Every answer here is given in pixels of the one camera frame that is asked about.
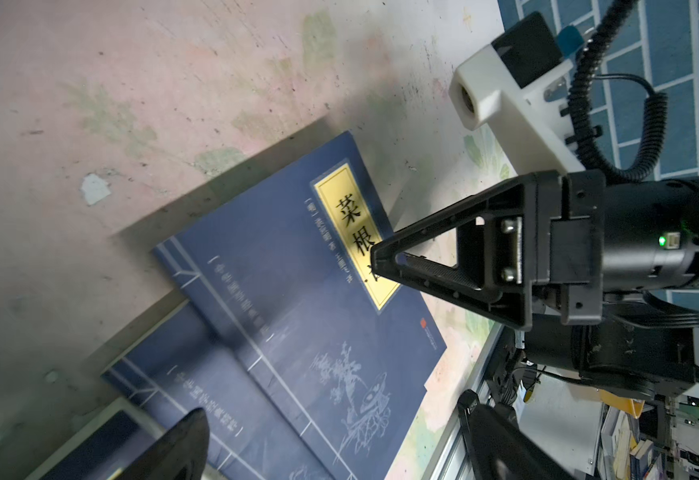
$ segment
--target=black cable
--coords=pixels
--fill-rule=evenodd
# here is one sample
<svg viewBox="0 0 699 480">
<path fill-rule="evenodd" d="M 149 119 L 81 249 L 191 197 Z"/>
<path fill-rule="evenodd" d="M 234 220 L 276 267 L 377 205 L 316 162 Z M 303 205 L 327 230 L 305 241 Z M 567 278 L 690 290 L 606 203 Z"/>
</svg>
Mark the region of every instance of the black cable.
<svg viewBox="0 0 699 480">
<path fill-rule="evenodd" d="M 540 381 L 540 380 L 541 380 L 541 374 L 542 374 L 543 372 L 545 372 L 546 370 L 547 370 L 547 366 L 546 366 L 546 365 L 545 365 L 544 368 L 542 368 L 541 370 L 537 370 L 537 371 L 536 371 L 536 375 L 534 376 L 533 382 L 531 382 L 530 385 L 526 386 L 525 389 L 526 389 L 526 390 L 530 390 L 530 389 L 534 388 L 534 386 L 535 386 L 537 383 L 541 383 L 541 381 Z"/>
<path fill-rule="evenodd" d="M 568 93 L 568 109 L 577 142 L 576 156 L 588 169 L 600 169 L 608 184 L 639 182 L 652 174 L 659 161 L 667 129 L 667 95 L 663 92 L 648 96 L 643 105 L 643 134 L 640 149 L 632 166 L 626 170 L 614 167 L 597 148 L 592 134 L 589 99 L 595 71 L 605 53 L 627 20 L 638 0 L 613 0 L 601 23 L 582 52 Z"/>
<path fill-rule="evenodd" d="M 633 82 L 639 83 L 649 95 L 655 95 L 656 91 L 653 90 L 653 86 L 648 83 L 648 80 L 641 77 L 640 75 L 635 75 L 631 73 L 609 73 L 600 74 L 593 77 L 595 80 L 631 80 Z"/>
<path fill-rule="evenodd" d="M 621 316 L 613 316 L 619 322 L 639 329 L 690 329 L 699 328 L 699 318 L 686 319 L 653 319 L 653 320 L 628 320 Z"/>
<path fill-rule="evenodd" d="M 514 376 L 515 372 L 519 370 L 533 370 L 532 367 L 529 366 L 518 366 L 516 369 L 512 370 L 512 375 Z M 560 376 L 557 375 L 556 373 L 548 372 L 546 370 L 537 370 L 540 374 L 550 376 L 553 379 L 558 379 L 561 380 L 562 382 L 570 383 L 573 385 L 584 385 L 584 386 L 590 386 L 591 383 L 589 380 L 584 380 L 584 379 L 569 379 L 566 376 Z"/>
</svg>

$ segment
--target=chinese characters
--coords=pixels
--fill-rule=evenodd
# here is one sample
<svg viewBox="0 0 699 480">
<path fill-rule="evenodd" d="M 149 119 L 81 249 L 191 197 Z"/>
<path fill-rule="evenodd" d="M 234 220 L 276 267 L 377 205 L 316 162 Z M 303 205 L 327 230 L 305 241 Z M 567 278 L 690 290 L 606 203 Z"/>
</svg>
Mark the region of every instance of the chinese characters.
<svg viewBox="0 0 699 480">
<path fill-rule="evenodd" d="M 312 198 L 308 198 L 304 204 L 306 204 L 306 210 L 312 214 L 312 216 L 316 216 L 319 212 L 317 210 L 317 207 L 315 206 L 314 202 L 312 201 Z M 326 244 L 328 244 L 328 248 L 333 252 L 336 250 L 336 243 L 333 241 L 333 237 L 331 236 L 330 230 L 328 230 L 328 226 L 325 224 L 325 220 L 322 219 L 322 217 L 318 216 L 315 219 L 315 226 L 317 226 L 317 230 L 320 232 L 320 236 L 322 239 L 325 241 Z M 344 260 L 344 257 L 341 254 L 336 254 L 336 263 L 338 264 L 338 268 L 341 269 L 346 276 L 347 283 L 352 283 L 354 280 L 354 277 L 352 276 L 352 273 L 349 271 L 349 267 L 347 266 L 346 260 Z"/>
<path fill-rule="evenodd" d="M 270 341 L 272 335 L 267 336 L 269 334 L 269 327 L 266 325 L 264 318 L 256 311 L 256 308 L 253 307 L 253 302 L 242 291 L 239 283 L 232 278 L 232 274 L 226 271 L 226 265 L 217 264 L 213 268 L 213 271 L 216 272 L 217 275 L 221 275 L 221 280 L 226 284 L 226 291 L 229 292 L 229 295 L 237 302 L 242 313 L 248 315 L 248 320 L 252 321 L 258 334 L 266 338 L 266 342 Z"/>
<path fill-rule="evenodd" d="M 355 239 L 355 246 L 357 246 L 358 251 L 363 256 L 365 256 L 365 252 L 371 251 L 371 245 L 376 245 L 376 243 L 371 240 L 371 235 L 364 226 L 352 234 L 352 236 Z"/>
<path fill-rule="evenodd" d="M 344 198 L 338 201 L 338 205 L 336 206 L 342 209 L 342 215 L 344 215 L 342 220 L 347 221 L 345 226 L 349 226 L 349 224 L 354 223 L 355 217 L 360 216 L 359 206 L 357 206 L 353 200 L 352 194 L 345 195 Z"/>
<path fill-rule="evenodd" d="M 187 378 L 185 372 L 179 372 L 173 378 L 175 383 L 180 383 L 181 387 L 189 393 L 190 397 L 197 400 L 197 403 L 206 409 L 208 412 L 208 418 L 216 418 L 219 423 L 225 427 L 230 432 L 235 433 L 235 437 L 239 436 L 242 432 L 242 427 L 238 429 L 239 423 L 235 420 L 229 413 L 219 405 L 219 402 L 212 400 L 210 395 L 202 390 L 202 387 L 195 384 L 195 381 L 191 378 Z"/>
</svg>

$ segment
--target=book cover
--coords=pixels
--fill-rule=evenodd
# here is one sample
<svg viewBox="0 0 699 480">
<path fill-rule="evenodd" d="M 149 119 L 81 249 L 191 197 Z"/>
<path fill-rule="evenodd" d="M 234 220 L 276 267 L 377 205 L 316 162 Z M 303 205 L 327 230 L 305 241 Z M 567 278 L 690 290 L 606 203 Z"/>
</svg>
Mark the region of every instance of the book cover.
<svg viewBox="0 0 699 480">
<path fill-rule="evenodd" d="M 636 478 L 642 478 L 653 463 L 653 442 L 644 440 L 640 449 L 634 456 L 635 466 L 637 469 Z"/>
<path fill-rule="evenodd" d="M 445 350 L 421 293 L 371 272 L 391 233 L 344 133 L 155 249 L 341 480 L 385 476 Z"/>
<path fill-rule="evenodd" d="M 235 480 L 332 480 L 232 351 L 189 302 L 103 377 L 166 428 L 205 408 L 208 463 Z"/>
<path fill-rule="evenodd" d="M 106 480 L 124 471 L 155 442 L 127 413 L 119 411 L 40 476 L 41 480 Z M 29 476 L 36 478 L 37 472 Z"/>
<path fill-rule="evenodd" d="M 608 408 L 608 413 L 605 415 L 605 420 L 603 421 L 603 428 L 601 429 L 601 445 L 605 455 L 614 457 L 616 455 L 616 438 L 618 433 L 616 427 L 619 424 L 619 409 L 614 407 Z"/>
</svg>

